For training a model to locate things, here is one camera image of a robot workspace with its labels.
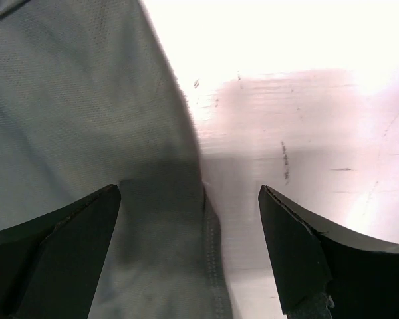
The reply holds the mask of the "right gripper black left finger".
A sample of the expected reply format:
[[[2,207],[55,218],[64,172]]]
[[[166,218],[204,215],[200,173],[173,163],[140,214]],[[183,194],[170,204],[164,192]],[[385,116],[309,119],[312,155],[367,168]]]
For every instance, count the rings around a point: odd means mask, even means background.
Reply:
[[[88,318],[120,201],[107,185],[0,230],[0,318]]]

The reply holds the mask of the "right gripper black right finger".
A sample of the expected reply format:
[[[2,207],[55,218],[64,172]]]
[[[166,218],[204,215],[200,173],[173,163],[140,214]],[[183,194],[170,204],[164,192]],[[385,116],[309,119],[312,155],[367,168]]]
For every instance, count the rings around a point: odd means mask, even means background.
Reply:
[[[288,318],[399,318],[399,244],[308,211],[269,186],[261,222]]]

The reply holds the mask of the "dark grey t shirt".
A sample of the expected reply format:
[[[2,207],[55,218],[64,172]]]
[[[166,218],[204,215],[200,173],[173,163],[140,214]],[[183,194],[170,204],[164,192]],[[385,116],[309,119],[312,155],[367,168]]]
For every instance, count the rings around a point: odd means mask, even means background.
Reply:
[[[0,230],[108,184],[91,318],[231,318],[185,100],[139,1],[0,1]]]

